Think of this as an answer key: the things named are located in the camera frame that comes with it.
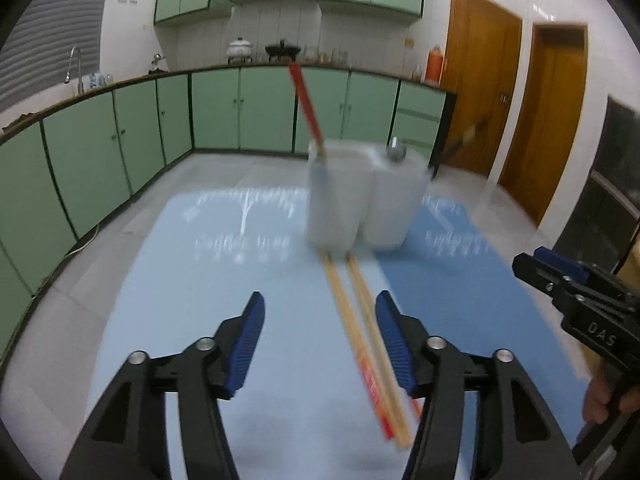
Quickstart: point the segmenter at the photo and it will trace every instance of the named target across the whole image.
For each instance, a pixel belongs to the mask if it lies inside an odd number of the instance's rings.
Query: drawer
[[[425,85],[402,81],[398,110],[409,110],[440,120],[446,94]]]
[[[433,151],[440,123],[396,112],[393,137],[402,140],[409,148],[423,154],[427,160]]]

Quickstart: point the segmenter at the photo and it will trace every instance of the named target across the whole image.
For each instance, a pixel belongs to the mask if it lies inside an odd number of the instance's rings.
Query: sink faucet
[[[78,51],[78,95],[84,93],[84,86],[82,85],[82,53],[80,52],[80,48],[77,45],[71,49],[71,54],[69,55],[69,68],[66,70],[65,84],[69,83],[69,72],[71,72],[71,62],[74,58],[74,52]]]

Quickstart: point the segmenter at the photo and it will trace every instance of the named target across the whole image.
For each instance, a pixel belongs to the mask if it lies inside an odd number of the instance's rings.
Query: brown door
[[[473,124],[479,132],[450,162],[489,175],[516,83],[522,20],[487,0],[451,0],[446,65],[440,85],[458,94],[447,145]]]
[[[587,29],[537,25],[522,110],[500,184],[540,224],[574,143],[587,77]]]

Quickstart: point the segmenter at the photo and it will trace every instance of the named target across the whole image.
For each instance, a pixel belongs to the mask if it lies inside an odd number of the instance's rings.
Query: white pot
[[[238,38],[235,41],[229,43],[226,48],[227,57],[249,57],[251,56],[252,44],[251,41]]]

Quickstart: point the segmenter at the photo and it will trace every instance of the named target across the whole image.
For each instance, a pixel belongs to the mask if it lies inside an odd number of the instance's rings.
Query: human hand
[[[584,396],[584,406],[582,408],[582,417],[585,422],[602,424],[609,416],[607,404],[611,400],[613,392],[604,375],[602,366],[598,370],[596,376],[591,380],[587,393]],[[620,399],[618,405],[620,412],[633,413],[640,410],[640,386],[633,386]]]

